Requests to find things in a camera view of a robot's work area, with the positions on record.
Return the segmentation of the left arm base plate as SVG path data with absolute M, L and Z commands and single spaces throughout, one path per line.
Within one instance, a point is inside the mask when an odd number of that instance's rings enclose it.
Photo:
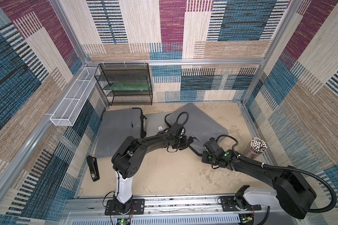
M 145 208 L 145 199 L 143 198 L 131 198 L 126 203 L 121 203 L 117 199 L 108 200 L 105 207 L 105 216 L 114 215 L 143 215 Z

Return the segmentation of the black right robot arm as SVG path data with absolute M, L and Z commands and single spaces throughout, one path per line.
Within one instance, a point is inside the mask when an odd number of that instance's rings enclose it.
M 304 219 L 307 213 L 324 213 L 331 211 L 337 204 L 334 188 L 323 178 L 292 166 L 272 166 L 249 159 L 235 150 L 238 141 L 228 151 L 224 151 L 216 138 L 210 138 L 204 143 L 205 151 L 202 160 L 216 168 L 227 168 L 232 171 L 247 174 L 276 190 L 276 198 L 281 208 L 297 219 Z M 310 176 L 322 183 L 330 193 L 330 203 L 319 209 L 312 209 L 316 192 L 304 176 Z

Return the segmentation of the grey laptop bag with handles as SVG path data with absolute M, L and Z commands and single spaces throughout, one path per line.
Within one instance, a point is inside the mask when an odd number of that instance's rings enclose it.
M 168 114 L 165 117 L 166 124 L 169 126 L 173 125 L 181 112 L 187 112 L 189 114 L 189 119 L 184 125 L 184 128 L 186 129 L 185 135 L 188 138 L 193 139 L 189 148 L 200 157 L 205 151 L 205 142 L 210 138 L 217 138 L 220 135 L 228 134 L 228 130 L 225 127 L 217 123 L 193 103 L 186 104 Z

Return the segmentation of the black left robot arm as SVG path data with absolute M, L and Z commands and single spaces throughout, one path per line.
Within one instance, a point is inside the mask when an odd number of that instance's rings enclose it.
M 184 127 L 188 119 L 189 113 L 181 112 L 173 125 L 154 136 L 139 139 L 129 136 L 124 140 L 111 160 L 116 174 L 116 190 L 112 200 L 108 200 L 106 215 L 112 212 L 125 215 L 134 210 L 132 180 L 146 154 L 157 149 L 172 148 L 177 152 L 189 147 L 191 141 Z

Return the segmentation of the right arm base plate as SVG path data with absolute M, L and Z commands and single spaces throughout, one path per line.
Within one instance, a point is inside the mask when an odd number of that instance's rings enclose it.
M 221 196 L 218 198 L 218 203 L 221 205 L 224 212 L 230 211 L 260 211 L 260 205 L 250 205 L 244 198 L 236 196 Z

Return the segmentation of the grey zippered laptop sleeve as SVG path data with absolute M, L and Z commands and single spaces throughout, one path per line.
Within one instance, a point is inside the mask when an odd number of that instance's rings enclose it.
M 95 157 L 113 156 L 128 136 L 144 138 L 145 119 L 142 109 L 138 107 L 104 112 Z

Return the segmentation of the silver Apple laptop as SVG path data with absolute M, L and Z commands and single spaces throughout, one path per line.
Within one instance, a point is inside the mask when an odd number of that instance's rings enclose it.
M 164 129 L 169 127 L 165 122 L 165 117 L 168 114 L 170 114 L 170 112 L 150 113 L 146 115 L 146 137 L 154 136 L 158 132 L 163 131 Z

